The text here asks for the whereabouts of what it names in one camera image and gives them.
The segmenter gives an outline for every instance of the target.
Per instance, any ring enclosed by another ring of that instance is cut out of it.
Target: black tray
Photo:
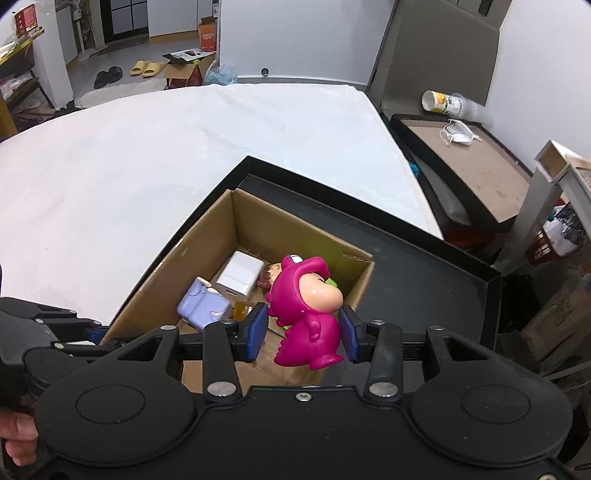
[[[474,226],[478,227],[484,232],[509,232],[515,221],[515,216],[511,217],[501,223],[498,223],[491,212],[479,200],[476,194],[464,183],[464,181],[437,155],[423,140],[421,140],[412,130],[407,127],[402,120],[443,120],[447,121],[449,118],[446,115],[404,115],[397,113],[393,115],[389,121],[386,120],[386,125],[392,135],[394,141],[400,147],[400,150],[409,162],[414,162],[413,155],[429,165],[437,175],[451,188],[454,194],[461,201],[462,205],[468,212],[470,220]],[[499,139],[491,134],[481,124],[475,122],[464,121],[468,126],[478,127],[485,132],[505,153],[510,156],[515,163],[517,163],[524,172],[530,177],[532,173],[529,169],[509,150],[504,146]]]
[[[494,348],[501,301],[499,272],[395,216],[253,157],[237,165],[199,205],[129,298],[217,198],[237,187],[374,256],[375,271],[358,307],[361,318],[393,322],[407,333],[424,333],[427,326],[441,324]],[[416,365],[405,369],[406,391],[422,383],[420,362],[409,364]],[[342,362],[329,369],[325,383],[362,385],[367,368]]]

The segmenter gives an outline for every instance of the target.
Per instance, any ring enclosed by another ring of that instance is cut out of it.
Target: cardboard box
[[[207,69],[214,62],[215,58],[215,55],[208,55],[196,64],[167,64],[164,67],[163,73],[164,78],[166,78],[167,87],[198,87],[203,85],[205,72],[207,72]]]
[[[587,194],[591,196],[591,161],[581,158],[564,145],[550,140],[535,158],[552,178],[558,182],[570,169],[580,180]]]
[[[201,23],[197,26],[197,31],[199,32],[199,41],[201,42],[202,50],[216,51],[216,30],[217,24],[215,18],[204,17],[201,19]]]
[[[290,254],[319,255],[326,260],[345,303],[353,308],[374,269],[369,253],[243,190],[226,190],[148,276],[113,322],[105,341],[136,337],[169,324],[180,325],[182,333],[194,332],[179,323],[179,301],[197,276],[214,283],[236,250],[271,263]],[[263,298],[256,288],[250,300]],[[322,380],[322,370],[273,363],[283,333],[270,322],[258,359],[253,364],[236,363],[243,391],[251,385],[307,385]],[[201,362],[185,362],[183,383],[191,391],[201,392],[201,368]]]

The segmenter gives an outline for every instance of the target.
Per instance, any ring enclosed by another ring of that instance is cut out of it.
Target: white box
[[[248,301],[264,264],[258,258],[234,252],[217,279],[215,289],[226,298]]]

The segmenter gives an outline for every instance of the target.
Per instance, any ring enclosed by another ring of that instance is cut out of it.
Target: yellow slipper
[[[131,71],[129,72],[129,74],[131,76],[142,75],[142,73],[144,72],[144,70],[146,69],[146,67],[150,63],[152,63],[152,60],[140,60],[140,61],[136,62],[136,64],[131,69]]]
[[[164,68],[165,65],[165,61],[153,61],[146,67],[142,74],[142,77],[156,77],[156,75],[160,73],[160,71]]]

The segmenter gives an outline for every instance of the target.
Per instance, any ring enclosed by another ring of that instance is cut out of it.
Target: slipper
[[[95,78],[95,89],[103,88],[107,83],[109,83],[109,72],[101,70],[99,73],[96,74]]]
[[[95,90],[103,88],[108,83],[118,82],[123,78],[123,70],[120,67],[111,67],[108,72],[101,70],[96,74]]]
[[[107,73],[109,74],[109,78],[107,79],[108,83],[115,83],[123,78],[123,70],[121,70],[121,67],[111,67]]]
[[[135,76],[135,75],[142,75],[142,73],[144,72],[144,70],[146,69],[146,67],[152,63],[152,60],[138,60],[134,67],[131,69],[131,71],[129,72],[129,74],[131,76]]]
[[[142,74],[142,77],[144,77],[145,79],[149,77],[156,77],[156,75],[160,73],[160,71],[164,68],[165,65],[165,61],[153,61],[146,67]]]

